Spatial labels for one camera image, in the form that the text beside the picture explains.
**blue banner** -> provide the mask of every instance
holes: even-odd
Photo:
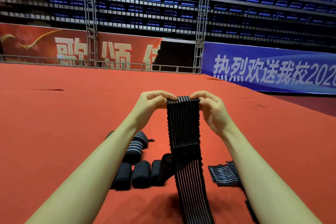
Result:
[[[202,73],[257,91],[336,94],[336,54],[204,44]]]

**stage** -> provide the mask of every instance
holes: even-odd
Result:
[[[0,64],[0,223],[24,223],[150,90],[221,97],[261,156],[324,224],[335,223],[335,117],[205,75],[19,64]],[[143,131],[155,142],[142,159],[170,152],[165,110]],[[231,157],[203,118],[200,131],[215,222],[253,223],[242,190],[212,182],[207,166]],[[182,223],[174,178],[110,190],[95,223]]]

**hand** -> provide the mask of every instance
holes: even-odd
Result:
[[[167,98],[177,100],[175,95],[162,90],[143,92],[127,118],[135,122],[137,131],[140,131],[156,109],[167,108]]]
[[[228,114],[223,101],[207,91],[195,92],[190,96],[190,99],[194,98],[200,98],[199,107],[208,126],[219,137],[225,139],[225,131],[235,126],[235,124]]]

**velcro strap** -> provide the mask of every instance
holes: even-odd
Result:
[[[183,220],[187,224],[214,223],[202,169],[199,99],[167,101],[170,150]]]

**finger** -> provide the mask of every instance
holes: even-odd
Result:
[[[217,107],[217,104],[215,101],[213,101],[210,98],[204,98],[199,101],[199,105],[201,106],[201,109],[204,109],[206,107],[210,108],[211,110],[215,110]]]
[[[152,107],[155,107],[156,109],[158,109],[158,108],[163,108],[164,106],[166,106],[167,99],[164,98],[162,95],[159,95],[159,96],[149,100],[148,102]]]
[[[169,92],[163,91],[163,90],[155,90],[155,91],[149,91],[149,92],[144,92],[148,100],[154,99],[157,96],[162,96],[164,98],[170,98],[173,100],[177,100],[177,96],[174,94],[171,94]]]
[[[220,98],[211,94],[210,92],[207,92],[205,90],[202,90],[202,91],[197,91],[195,93],[193,93],[191,96],[190,96],[190,99],[194,99],[194,98],[210,98],[212,99],[213,101],[219,101]]]

